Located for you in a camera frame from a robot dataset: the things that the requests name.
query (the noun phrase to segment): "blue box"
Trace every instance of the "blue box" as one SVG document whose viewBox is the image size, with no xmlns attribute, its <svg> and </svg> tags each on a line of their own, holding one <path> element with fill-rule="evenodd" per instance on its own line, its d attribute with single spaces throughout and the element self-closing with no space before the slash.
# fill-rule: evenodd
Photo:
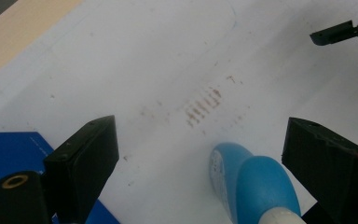
<svg viewBox="0 0 358 224">
<path fill-rule="evenodd" d="M 43 159 L 53 148 L 39 133 L 0 133 L 0 179 L 19 171 L 44 172 Z M 114 216 L 97 201 L 87 224 L 118 224 Z"/>
</svg>

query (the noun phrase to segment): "white surface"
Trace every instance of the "white surface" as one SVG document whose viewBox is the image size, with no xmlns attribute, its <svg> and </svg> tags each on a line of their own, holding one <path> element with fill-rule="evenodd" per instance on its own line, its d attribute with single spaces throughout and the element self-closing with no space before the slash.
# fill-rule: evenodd
<svg viewBox="0 0 358 224">
<path fill-rule="evenodd" d="M 296 213 L 284 207 L 269 209 L 260 218 L 258 224 L 307 224 Z"/>
<path fill-rule="evenodd" d="M 114 114 L 121 159 L 101 199 L 122 223 L 230 223 L 215 144 L 279 161 L 291 116 L 358 144 L 358 39 L 309 38 L 349 20 L 358 1 L 85 1 L 0 70 L 0 132 L 57 147 Z"/>
</svg>

